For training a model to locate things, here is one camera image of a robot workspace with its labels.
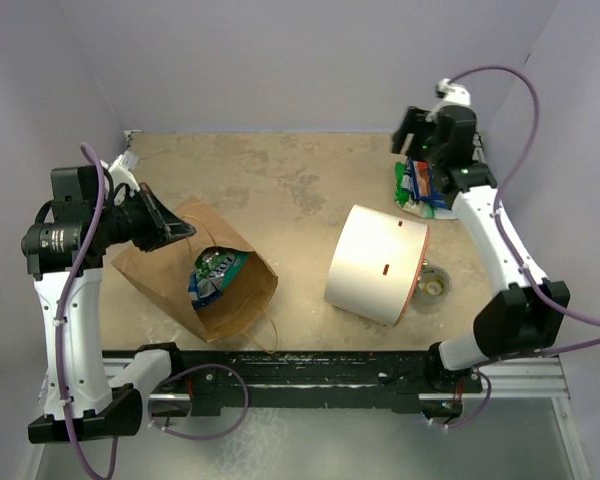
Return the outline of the brown paper bag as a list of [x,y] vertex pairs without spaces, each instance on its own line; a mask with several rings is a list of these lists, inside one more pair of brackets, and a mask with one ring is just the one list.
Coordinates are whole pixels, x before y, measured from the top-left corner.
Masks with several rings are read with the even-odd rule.
[[[175,214],[195,227],[193,236],[150,253],[131,246],[113,260],[113,266],[159,309],[208,343],[246,332],[266,310],[278,285],[277,275],[202,200],[188,198]],[[246,255],[240,271],[210,305],[193,306],[188,287],[195,264],[206,253],[227,250]]]

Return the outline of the dark blue kettle chips bag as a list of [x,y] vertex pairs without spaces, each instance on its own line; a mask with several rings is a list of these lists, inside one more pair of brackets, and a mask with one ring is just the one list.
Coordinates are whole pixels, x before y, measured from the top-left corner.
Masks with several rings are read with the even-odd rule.
[[413,201],[434,208],[447,208],[443,195],[434,186],[433,175],[426,162],[406,160],[401,188]]

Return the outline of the green foxs candy packet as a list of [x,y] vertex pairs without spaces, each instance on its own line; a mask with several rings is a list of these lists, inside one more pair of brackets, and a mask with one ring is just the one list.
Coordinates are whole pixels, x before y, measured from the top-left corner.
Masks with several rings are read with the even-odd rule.
[[247,253],[227,248],[209,248],[194,263],[193,272],[213,281],[223,291],[243,268]]

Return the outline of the blue white snack packet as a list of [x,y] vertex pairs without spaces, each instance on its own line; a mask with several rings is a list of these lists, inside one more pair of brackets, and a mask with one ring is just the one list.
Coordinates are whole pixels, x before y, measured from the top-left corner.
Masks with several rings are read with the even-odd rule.
[[195,310],[209,306],[222,295],[222,291],[216,284],[193,272],[189,279],[188,296]]

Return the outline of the green yellow snack bag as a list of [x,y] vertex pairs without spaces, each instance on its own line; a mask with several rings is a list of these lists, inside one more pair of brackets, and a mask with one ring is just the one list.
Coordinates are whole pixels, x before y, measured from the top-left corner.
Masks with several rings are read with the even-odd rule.
[[424,219],[455,220],[442,194],[435,188],[426,162],[407,158],[394,165],[396,187],[394,202],[407,213]]

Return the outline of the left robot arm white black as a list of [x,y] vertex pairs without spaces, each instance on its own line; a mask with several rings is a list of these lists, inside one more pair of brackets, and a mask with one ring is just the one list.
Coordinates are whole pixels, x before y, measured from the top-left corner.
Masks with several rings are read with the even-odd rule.
[[152,388],[174,392],[186,369],[174,343],[144,346],[130,372],[108,379],[100,334],[104,256],[132,242],[143,252],[193,236],[147,184],[112,186],[94,166],[56,168],[53,197],[22,239],[27,271],[43,313],[48,390],[43,413],[28,426],[33,444],[135,435]]

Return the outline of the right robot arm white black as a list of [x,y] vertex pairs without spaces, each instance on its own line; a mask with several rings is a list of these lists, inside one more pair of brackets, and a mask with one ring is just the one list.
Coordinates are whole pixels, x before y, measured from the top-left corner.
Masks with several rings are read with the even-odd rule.
[[466,106],[437,112],[409,107],[391,150],[426,163],[435,190],[463,224],[483,260],[493,293],[471,331],[432,346],[426,383],[447,391],[465,370],[492,359],[533,354],[554,345],[570,292],[531,258],[498,197],[489,167],[475,159],[477,117]]

